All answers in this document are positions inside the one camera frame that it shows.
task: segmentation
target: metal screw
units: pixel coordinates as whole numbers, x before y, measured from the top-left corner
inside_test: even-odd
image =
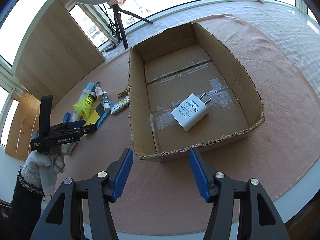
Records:
[[[106,173],[105,171],[100,171],[100,172],[98,173],[98,177],[99,177],[99,178],[104,178],[106,175],[107,175],[107,173]]]
[[[259,181],[257,179],[250,179],[252,185],[258,185]]]
[[[216,177],[219,179],[222,179],[222,178],[224,178],[224,174],[222,172],[217,172]]]
[[[72,182],[72,179],[71,178],[66,178],[63,183],[64,184],[70,184]]]

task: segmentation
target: wooden panel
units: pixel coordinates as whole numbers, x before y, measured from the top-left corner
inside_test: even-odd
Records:
[[[12,99],[14,99],[14,100],[16,100],[16,101],[20,101],[20,96],[17,94],[17,93],[13,93],[12,95],[11,95],[11,98]]]
[[[35,120],[35,124],[33,125],[33,129],[32,129],[32,132],[31,132],[31,135],[38,131],[39,130],[39,114],[40,114],[40,108],[37,112],[37,116],[36,116],[36,120]]]
[[[7,146],[5,147],[5,153],[13,157],[16,157],[21,127],[31,99],[32,95],[27,92],[23,92],[11,123]]]
[[[15,76],[38,100],[53,95],[55,106],[104,60],[60,0],[55,0],[31,32]]]
[[[19,143],[17,148],[16,157],[20,160],[26,160],[29,153],[30,138],[35,124],[35,119],[40,107],[40,101],[35,97],[32,97],[26,115],[23,120],[23,124],[20,131]]]

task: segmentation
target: white power adapter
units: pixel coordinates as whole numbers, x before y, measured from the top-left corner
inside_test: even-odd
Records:
[[[199,98],[195,94],[191,94],[171,112],[172,116],[178,121],[185,131],[188,131],[209,112],[209,108],[206,104],[211,101],[211,98],[206,102],[202,102],[201,99],[204,96],[205,93]]]

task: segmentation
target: yellow shuttlecock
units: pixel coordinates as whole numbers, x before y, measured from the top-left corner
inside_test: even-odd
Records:
[[[88,119],[90,109],[93,103],[92,97],[86,97],[79,101],[78,103],[73,105],[73,109],[80,115],[83,116],[84,119]]]

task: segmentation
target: open cardboard box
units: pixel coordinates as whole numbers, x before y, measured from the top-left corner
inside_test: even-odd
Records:
[[[209,113],[187,132],[171,115],[206,93]],[[164,161],[225,145],[263,122],[263,104],[243,65],[211,33],[187,23],[134,46],[129,60],[130,126],[138,159]]]

